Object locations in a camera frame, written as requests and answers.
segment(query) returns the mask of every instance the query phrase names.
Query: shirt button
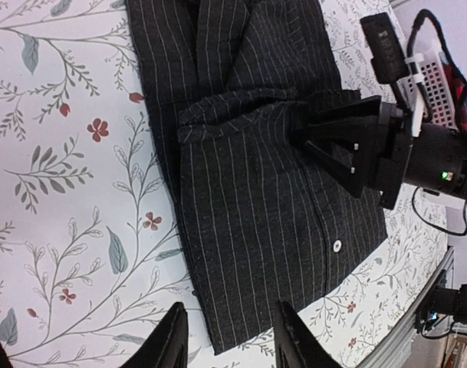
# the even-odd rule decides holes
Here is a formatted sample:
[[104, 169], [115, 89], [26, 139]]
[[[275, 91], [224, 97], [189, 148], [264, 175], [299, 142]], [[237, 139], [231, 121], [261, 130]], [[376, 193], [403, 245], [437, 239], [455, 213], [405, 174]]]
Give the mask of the shirt button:
[[342, 248], [342, 241], [336, 240], [336, 241], [334, 242], [334, 251], [335, 251], [336, 253], [338, 253], [338, 252], [340, 251], [341, 248]]

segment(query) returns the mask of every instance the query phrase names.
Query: garment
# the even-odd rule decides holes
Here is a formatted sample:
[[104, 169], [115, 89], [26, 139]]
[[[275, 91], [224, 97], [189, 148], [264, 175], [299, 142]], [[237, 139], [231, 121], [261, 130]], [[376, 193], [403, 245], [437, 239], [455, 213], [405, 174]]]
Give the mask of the garment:
[[[216, 353], [333, 290], [385, 238], [289, 144], [342, 90], [317, 0], [129, 1], [150, 126]], [[333, 250], [342, 242], [339, 252]]]

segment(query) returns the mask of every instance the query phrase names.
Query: clothing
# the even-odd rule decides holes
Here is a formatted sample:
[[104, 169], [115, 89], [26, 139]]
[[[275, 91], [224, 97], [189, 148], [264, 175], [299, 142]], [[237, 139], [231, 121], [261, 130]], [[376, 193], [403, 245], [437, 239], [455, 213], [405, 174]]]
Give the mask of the clothing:
[[333, 290], [386, 238], [377, 192], [351, 198], [289, 144], [308, 123], [301, 107], [360, 96], [341, 89], [316, 0], [128, 9], [157, 156], [221, 353], [271, 327], [277, 300], [299, 311]]

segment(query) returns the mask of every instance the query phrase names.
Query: black pinstripe shirt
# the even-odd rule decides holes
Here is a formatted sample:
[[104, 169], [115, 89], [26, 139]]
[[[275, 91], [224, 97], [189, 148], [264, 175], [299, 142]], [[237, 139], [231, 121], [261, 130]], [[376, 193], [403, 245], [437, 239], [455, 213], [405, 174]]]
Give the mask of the black pinstripe shirt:
[[299, 311], [385, 239], [377, 193], [352, 199], [288, 143], [307, 123], [300, 105], [359, 94], [341, 90], [317, 0], [128, 9], [186, 262], [221, 353], [269, 328], [277, 299]]

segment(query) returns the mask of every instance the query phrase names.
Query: floral tablecloth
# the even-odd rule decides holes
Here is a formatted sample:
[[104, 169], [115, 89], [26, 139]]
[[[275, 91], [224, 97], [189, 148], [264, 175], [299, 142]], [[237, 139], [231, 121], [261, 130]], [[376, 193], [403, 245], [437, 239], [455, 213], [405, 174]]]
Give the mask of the floral tablecloth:
[[[358, 23], [391, 12], [387, 1], [323, 7], [344, 86], [390, 99]], [[0, 341], [16, 367], [119, 366], [182, 301], [189, 366], [269, 368], [271, 330], [213, 356], [142, 101], [123, 0], [0, 0]], [[389, 241], [301, 312], [345, 367], [387, 335], [445, 254], [411, 192], [386, 213]], [[444, 222], [442, 209], [418, 207]]]

